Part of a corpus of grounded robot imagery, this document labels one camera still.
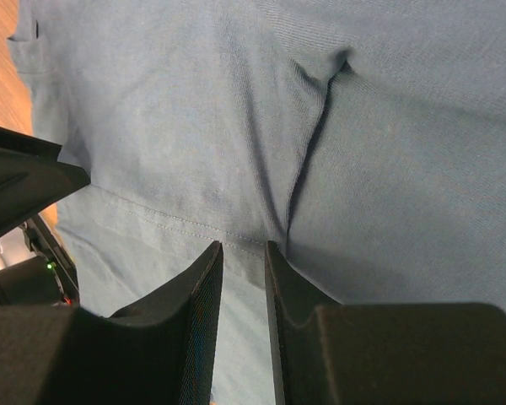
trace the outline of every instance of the blue-gray cloth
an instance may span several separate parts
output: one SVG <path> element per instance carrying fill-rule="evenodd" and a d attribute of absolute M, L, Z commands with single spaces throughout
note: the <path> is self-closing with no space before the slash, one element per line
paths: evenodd
<path fill-rule="evenodd" d="M 21 1 L 35 135 L 108 316 L 225 252 L 213 395 L 274 403 L 263 243 L 343 303 L 506 310 L 506 0 Z"/>

